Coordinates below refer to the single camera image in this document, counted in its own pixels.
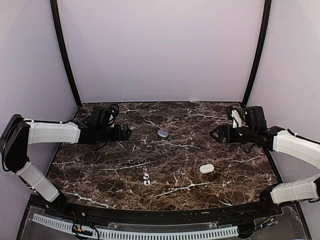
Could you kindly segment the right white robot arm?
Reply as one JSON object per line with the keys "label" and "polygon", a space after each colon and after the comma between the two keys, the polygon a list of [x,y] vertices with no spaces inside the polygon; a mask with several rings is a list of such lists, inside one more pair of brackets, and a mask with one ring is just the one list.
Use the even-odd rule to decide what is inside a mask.
{"label": "right white robot arm", "polygon": [[[260,131],[252,130],[248,126],[232,127],[220,125],[209,132],[218,143],[251,144],[268,151],[286,154],[305,163],[320,168],[320,143],[304,138],[289,129],[273,126]],[[262,195],[263,200],[255,205],[255,213],[266,217],[274,210],[275,205],[304,200],[320,199],[320,175],[280,183],[273,186]]]}

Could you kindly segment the black front rail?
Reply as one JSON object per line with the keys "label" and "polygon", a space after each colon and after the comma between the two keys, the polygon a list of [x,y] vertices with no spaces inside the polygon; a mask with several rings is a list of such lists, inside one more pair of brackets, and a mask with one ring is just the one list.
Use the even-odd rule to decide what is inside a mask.
{"label": "black front rail", "polygon": [[70,212],[67,215],[68,219],[77,218],[78,220],[99,226],[107,226],[109,223],[146,225],[218,223],[218,225],[243,225],[252,224],[254,220],[269,216],[278,217],[283,213],[283,210],[280,208],[271,208],[262,211],[262,207],[258,202],[202,210],[181,211],[120,210],[68,202],[66,203],[66,209]]}

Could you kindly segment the left black frame post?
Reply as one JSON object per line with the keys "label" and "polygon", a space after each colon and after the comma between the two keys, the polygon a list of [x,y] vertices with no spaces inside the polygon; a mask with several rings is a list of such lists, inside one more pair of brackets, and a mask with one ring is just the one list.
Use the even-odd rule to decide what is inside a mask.
{"label": "left black frame post", "polygon": [[71,64],[70,64],[70,60],[69,60],[69,56],[66,48],[66,43],[64,39],[61,18],[59,13],[58,1],[50,0],[50,8],[51,8],[51,15],[53,20],[55,35],[56,35],[62,63],[64,66],[64,70],[67,76],[68,84],[69,84],[73,99],[75,101],[75,104],[77,108],[80,108],[82,106],[82,101],[76,85],[76,81],[73,75],[73,71],[71,68]]}

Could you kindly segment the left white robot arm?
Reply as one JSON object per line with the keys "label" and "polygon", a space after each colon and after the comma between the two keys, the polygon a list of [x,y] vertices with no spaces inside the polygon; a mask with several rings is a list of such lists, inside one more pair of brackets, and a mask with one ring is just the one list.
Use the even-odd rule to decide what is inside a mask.
{"label": "left white robot arm", "polygon": [[71,213],[65,195],[30,161],[28,147],[35,144],[68,143],[95,144],[96,142],[122,142],[131,137],[128,125],[107,121],[39,121],[15,114],[0,137],[2,168],[12,172],[44,200],[60,218]]}

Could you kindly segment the black frame post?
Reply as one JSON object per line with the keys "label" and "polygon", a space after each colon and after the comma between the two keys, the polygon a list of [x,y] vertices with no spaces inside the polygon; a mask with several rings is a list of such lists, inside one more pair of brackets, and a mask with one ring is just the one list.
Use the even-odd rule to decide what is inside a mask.
{"label": "black frame post", "polygon": [[256,80],[256,76],[258,73],[263,49],[264,49],[264,44],[265,44],[265,39],[267,35],[267,30],[268,30],[268,25],[269,25],[269,19],[270,19],[270,13],[271,13],[271,6],[272,6],[272,0],[265,0],[264,1],[264,6],[263,6],[263,13],[262,13],[262,19],[261,19],[261,25],[260,25],[260,30],[259,30],[259,35],[258,35],[258,40],[257,40],[257,46],[252,62],[252,67],[251,71],[249,74],[248,82],[245,88],[245,92],[242,98],[242,101],[240,103],[242,108],[245,108],[248,105],[254,83]]}
{"label": "black frame post", "polygon": [[82,101],[76,85],[76,81],[73,75],[73,71],[71,68],[71,64],[70,64],[70,60],[69,60],[69,56],[66,48],[66,43],[64,39],[61,18],[59,13],[58,1],[50,0],[50,8],[51,8],[51,15],[53,20],[55,35],[56,35],[62,63],[64,66],[64,70],[67,76],[68,84],[69,84],[73,99],[75,101],[75,104],[77,108],[80,108],[82,106]]}

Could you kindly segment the purple grey earbud case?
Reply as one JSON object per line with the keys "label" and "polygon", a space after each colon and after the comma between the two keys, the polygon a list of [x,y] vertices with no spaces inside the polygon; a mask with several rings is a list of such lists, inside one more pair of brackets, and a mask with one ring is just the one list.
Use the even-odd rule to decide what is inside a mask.
{"label": "purple grey earbud case", "polygon": [[159,129],[157,131],[157,136],[161,139],[167,139],[169,137],[169,133],[164,129]]}

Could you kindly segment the white earbud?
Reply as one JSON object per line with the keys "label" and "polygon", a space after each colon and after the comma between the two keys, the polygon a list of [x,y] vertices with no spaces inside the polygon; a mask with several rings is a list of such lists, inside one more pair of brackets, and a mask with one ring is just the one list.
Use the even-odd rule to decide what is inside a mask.
{"label": "white earbud", "polygon": [[150,177],[150,176],[149,176],[148,173],[144,173],[144,174],[143,174],[143,179],[144,179],[144,180],[147,180],[149,177]]}
{"label": "white earbud", "polygon": [[149,185],[151,184],[151,181],[150,181],[150,180],[144,180],[144,181],[143,181],[143,184],[144,184],[145,186],[149,186]]}

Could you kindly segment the white earbud charging case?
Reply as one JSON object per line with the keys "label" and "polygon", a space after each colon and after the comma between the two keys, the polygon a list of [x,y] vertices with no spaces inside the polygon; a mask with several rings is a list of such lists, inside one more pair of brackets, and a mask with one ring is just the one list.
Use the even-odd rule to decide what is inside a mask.
{"label": "white earbud charging case", "polygon": [[199,171],[202,174],[212,173],[214,170],[215,170],[215,166],[213,164],[204,164],[204,165],[201,165],[199,168]]}

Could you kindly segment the right black frame post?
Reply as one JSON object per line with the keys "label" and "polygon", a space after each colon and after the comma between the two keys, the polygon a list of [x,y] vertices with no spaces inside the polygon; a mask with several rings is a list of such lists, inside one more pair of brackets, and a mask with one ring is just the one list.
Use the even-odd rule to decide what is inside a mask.
{"label": "right black frame post", "polygon": [[245,108],[248,105],[254,83],[256,80],[256,76],[258,73],[263,49],[264,49],[264,44],[265,44],[265,39],[267,35],[267,30],[268,30],[268,25],[269,25],[269,19],[270,19],[270,13],[271,13],[271,6],[272,6],[272,0],[265,0],[264,1],[264,6],[263,6],[263,13],[262,13],[262,19],[261,19],[261,25],[260,25],[260,30],[259,30],[259,35],[258,35],[258,40],[257,40],[257,46],[252,62],[252,67],[251,71],[249,74],[248,82],[245,88],[245,92],[242,98],[242,101],[240,103],[242,108]]}

